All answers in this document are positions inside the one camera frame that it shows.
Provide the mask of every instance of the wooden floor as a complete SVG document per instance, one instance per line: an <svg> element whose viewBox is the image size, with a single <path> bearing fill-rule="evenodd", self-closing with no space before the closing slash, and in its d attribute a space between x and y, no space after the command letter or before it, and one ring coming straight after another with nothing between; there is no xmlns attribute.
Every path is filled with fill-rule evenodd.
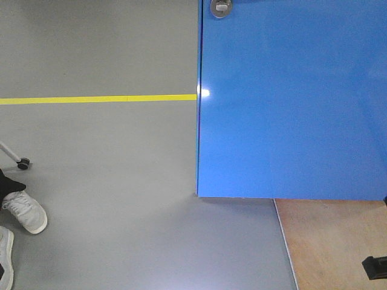
<svg viewBox="0 0 387 290"><path fill-rule="evenodd" d="M277 199L300 290L387 289L368 280L362 261L387 256L384 202Z"/></svg>

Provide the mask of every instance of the floor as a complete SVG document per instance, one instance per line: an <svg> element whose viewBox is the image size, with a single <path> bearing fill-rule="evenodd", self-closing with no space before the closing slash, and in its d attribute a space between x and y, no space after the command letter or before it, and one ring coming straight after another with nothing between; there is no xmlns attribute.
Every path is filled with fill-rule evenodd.
<svg viewBox="0 0 387 290"><path fill-rule="evenodd" d="M0 97L195 94L197 8L1 0ZM373 230L383 204L343 211L278 201L296 286L271 199L195 195L196 114L195 101L0 105L0 140L33 163L20 171L0 152L1 168L49 218L33 236L0 212L15 233L13 290L355 289L348 281L383 289L356 264L386 253L383 224ZM359 279L334 270L337 283L327 287L333 267L343 270L330 258L345 258L348 231L360 236L360 224L382 242L354 238Z"/></svg>
<svg viewBox="0 0 387 290"><path fill-rule="evenodd" d="M369 280L367 257L387 253L383 201L276 199L299 290L383 290Z"/></svg>

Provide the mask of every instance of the caster wheel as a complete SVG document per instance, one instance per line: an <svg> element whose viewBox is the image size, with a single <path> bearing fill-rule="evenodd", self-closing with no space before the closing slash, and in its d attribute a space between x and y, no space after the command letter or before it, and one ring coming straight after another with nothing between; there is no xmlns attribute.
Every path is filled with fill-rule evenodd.
<svg viewBox="0 0 387 290"><path fill-rule="evenodd" d="M19 162L17 162L18 168L21 170L27 170L28 165L30 164L30 160L28 158L22 158Z"/></svg>

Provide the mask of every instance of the door handle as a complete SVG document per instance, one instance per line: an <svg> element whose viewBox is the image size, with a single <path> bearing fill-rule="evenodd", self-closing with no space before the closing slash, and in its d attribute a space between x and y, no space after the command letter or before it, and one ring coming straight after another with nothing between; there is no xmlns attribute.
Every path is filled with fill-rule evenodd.
<svg viewBox="0 0 387 290"><path fill-rule="evenodd" d="M210 9L216 18L223 18L230 14L232 2L231 0L211 0Z"/></svg>

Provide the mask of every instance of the shoe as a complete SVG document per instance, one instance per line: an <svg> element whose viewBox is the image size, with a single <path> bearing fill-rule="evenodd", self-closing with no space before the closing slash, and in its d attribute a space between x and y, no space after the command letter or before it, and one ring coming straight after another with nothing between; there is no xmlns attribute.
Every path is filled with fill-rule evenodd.
<svg viewBox="0 0 387 290"><path fill-rule="evenodd" d="M0 289L11 290L13 284L13 268L11 261L13 233L9 229L0 226L0 236L0 269L2 269Z"/></svg>
<svg viewBox="0 0 387 290"><path fill-rule="evenodd" d="M31 234L39 234L47 226L47 214L35 199L24 190L7 195L2 207L9 210Z"/></svg>

